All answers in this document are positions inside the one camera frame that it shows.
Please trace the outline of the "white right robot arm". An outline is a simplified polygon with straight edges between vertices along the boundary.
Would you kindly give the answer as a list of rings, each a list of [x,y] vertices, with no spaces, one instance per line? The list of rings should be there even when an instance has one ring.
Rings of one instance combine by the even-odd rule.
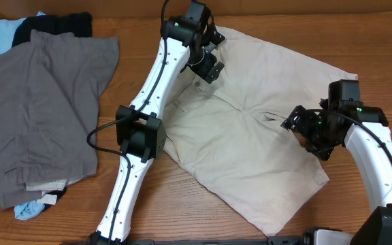
[[[269,238],[270,244],[392,244],[392,140],[381,108],[363,104],[356,80],[338,80],[318,109],[296,106],[282,127],[300,134],[305,149],[326,161],[345,147],[361,174],[370,216],[356,234],[315,227],[302,236]]]

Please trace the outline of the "beige cotton shorts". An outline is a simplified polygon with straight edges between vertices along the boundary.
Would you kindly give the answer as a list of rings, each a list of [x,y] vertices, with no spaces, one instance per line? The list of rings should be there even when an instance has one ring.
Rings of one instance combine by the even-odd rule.
[[[357,75],[226,27],[224,64],[207,83],[182,72],[166,103],[165,151],[265,235],[277,234],[328,182],[319,160],[282,128],[316,108],[330,83]]]

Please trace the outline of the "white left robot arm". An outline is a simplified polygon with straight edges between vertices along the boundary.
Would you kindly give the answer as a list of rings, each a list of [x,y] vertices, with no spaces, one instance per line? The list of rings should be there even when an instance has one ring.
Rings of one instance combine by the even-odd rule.
[[[224,64],[212,54],[226,37],[219,33],[206,4],[192,1],[183,16],[161,18],[161,41],[154,65],[135,99],[120,106],[116,119],[116,154],[120,163],[112,196],[87,244],[127,244],[131,217],[143,179],[166,142],[163,112],[178,74],[186,68],[208,84]]]

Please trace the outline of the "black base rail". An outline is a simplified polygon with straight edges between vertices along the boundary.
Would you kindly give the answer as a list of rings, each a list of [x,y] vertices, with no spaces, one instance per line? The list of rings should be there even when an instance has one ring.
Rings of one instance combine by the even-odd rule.
[[[263,240],[184,240],[154,241],[119,239],[108,241],[100,235],[92,234],[85,242],[64,243],[64,245],[313,245],[311,235],[303,236],[272,236]]]

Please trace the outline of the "light blue garment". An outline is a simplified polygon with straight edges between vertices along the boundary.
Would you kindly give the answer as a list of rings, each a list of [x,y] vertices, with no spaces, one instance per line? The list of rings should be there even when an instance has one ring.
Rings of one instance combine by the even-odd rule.
[[[14,34],[17,28],[26,20],[26,18],[20,18],[18,20],[0,20],[0,54],[7,52],[12,47],[14,40]],[[53,193],[47,193],[42,199],[37,201],[30,201],[17,205],[14,208],[14,216],[18,220],[29,220],[35,218],[44,210],[55,205],[57,200],[64,194],[64,191],[55,191]]]

